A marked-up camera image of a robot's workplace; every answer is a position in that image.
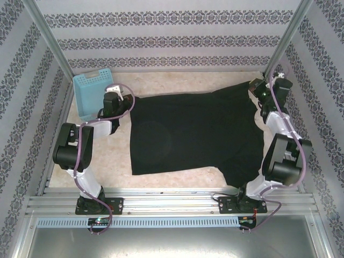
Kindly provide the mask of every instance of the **blue plastic basket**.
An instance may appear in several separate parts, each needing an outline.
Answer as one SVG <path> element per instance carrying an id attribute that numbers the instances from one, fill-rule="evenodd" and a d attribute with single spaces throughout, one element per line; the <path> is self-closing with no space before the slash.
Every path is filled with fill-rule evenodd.
<path id="1" fill-rule="evenodd" d="M 97 117 L 103 108 L 105 88 L 113 83 L 110 69 L 101 69 L 73 77 L 77 113 L 81 120 Z"/>

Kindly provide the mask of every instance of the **purple cable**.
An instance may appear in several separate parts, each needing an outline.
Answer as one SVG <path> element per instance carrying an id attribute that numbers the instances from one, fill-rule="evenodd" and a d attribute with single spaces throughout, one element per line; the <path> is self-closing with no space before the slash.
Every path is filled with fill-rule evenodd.
<path id="1" fill-rule="evenodd" d="M 89 194 L 88 192 L 86 192 L 82 187 L 81 185 L 79 184 L 78 180 L 77 180 L 77 167 L 79 166 L 80 164 L 80 157 L 81 157 L 81 144 L 82 144 L 82 128 L 85 126 L 85 125 L 91 125 L 91 124 L 94 124 L 96 122 L 99 122 L 99 121 L 109 121 L 109 120 L 114 120 L 114 119 L 119 119 L 119 118 L 122 118 L 123 116 L 125 116 L 126 114 L 128 114 L 130 111 L 133 110 L 134 108 L 134 105 L 135 105 L 135 95 L 134 95 L 134 92 L 132 91 L 132 89 L 130 89 L 127 85 L 124 85 L 124 84 L 121 84 L 121 83 L 113 83 L 113 84 L 110 84 L 109 86 L 107 86 L 105 88 L 105 90 L 109 87 L 112 87 L 114 85 L 119 85 L 119 86 L 122 86 L 126 89 L 128 89 L 130 91 L 130 94 L 132 95 L 133 97 L 133 104 L 131 105 L 130 109 L 128 109 L 127 111 L 125 111 L 123 114 L 121 114 L 120 116 L 116 116 L 116 117 L 110 117 L 110 118 L 98 118 L 98 119 L 94 119 L 94 120 L 91 120 L 91 121 L 88 121 L 88 122 L 85 122 L 85 123 L 82 123 L 79 127 L 79 133 L 78 133 L 78 145 L 77 145 L 77 157 L 76 157 L 76 163 L 75 163 L 75 167 L 74 167 L 74 170 L 73 170 L 73 176 L 74 176 L 74 182 L 76 184 L 76 186 L 80 189 L 80 191 L 82 191 L 85 195 L 87 195 L 88 197 L 90 197 L 91 199 L 99 202 L 100 204 L 104 205 L 108 211 L 109 211 L 109 223 L 108 225 L 106 226 L 106 228 L 104 228 L 102 231 L 100 232 L 97 232 L 96 234 L 97 235 L 100 235 L 102 233 L 104 233 L 106 230 L 108 230 L 108 228 L 111 226 L 111 223 L 112 223 L 112 210 L 111 208 L 103 201 L 99 200 L 98 198 L 92 196 L 91 194 Z"/>
<path id="2" fill-rule="evenodd" d="M 280 185 L 280 184 L 275 184 L 275 185 L 272 185 L 270 187 L 266 187 L 264 190 L 262 190 L 260 192 L 260 196 L 261 198 L 265 201 L 265 202 L 268 202 L 268 203 L 276 203 L 278 204 L 278 207 L 273 210 L 273 212 L 267 216 L 267 218 L 265 220 L 263 220 L 259 225 L 257 225 L 254 229 L 252 229 L 251 231 L 255 231 L 257 230 L 259 227 L 261 227 L 263 224 L 265 224 L 277 211 L 279 211 L 279 209 L 282 207 L 282 203 L 277 201 L 277 200 L 268 200 L 268 199 L 265 199 L 265 197 L 263 197 L 263 194 L 267 191 L 269 191 L 270 189 L 277 189 L 277 188 L 284 188 L 284 189 L 288 189 L 288 188 L 292 188 L 294 185 L 299 185 L 302 183 L 302 180 L 305 178 L 305 175 L 306 175 L 306 166 L 307 166 L 307 163 L 306 163 L 306 156 L 305 156 L 305 153 L 302 149 L 302 145 L 300 144 L 300 142 L 298 141 L 296 135 L 294 134 L 294 132 L 292 131 L 292 128 L 290 127 L 289 123 L 286 122 L 286 117 L 284 116 L 280 106 L 278 105 L 278 102 L 277 102 L 277 99 L 276 99 L 276 96 L 275 96 L 275 93 L 274 93 L 274 84 L 273 84 L 273 74 L 275 72 L 275 69 L 277 67 L 277 63 L 273 66 L 273 68 L 271 69 L 271 72 L 269 74 L 269 83 L 270 83 L 270 91 L 271 91 L 271 95 L 274 99 L 274 102 L 275 102 L 275 105 L 277 107 L 277 111 L 279 113 L 279 115 L 282 117 L 283 119 L 283 122 L 284 124 L 286 125 L 287 129 L 288 129 L 288 132 L 291 134 L 291 136 L 293 137 L 297 147 L 299 148 L 299 151 L 300 151 L 300 154 L 301 154 L 301 158 L 302 158 L 302 170 L 301 170 L 301 175 L 299 177 L 299 179 L 297 180 L 297 182 L 295 184 L 291 184 L 291 185 Z"/>

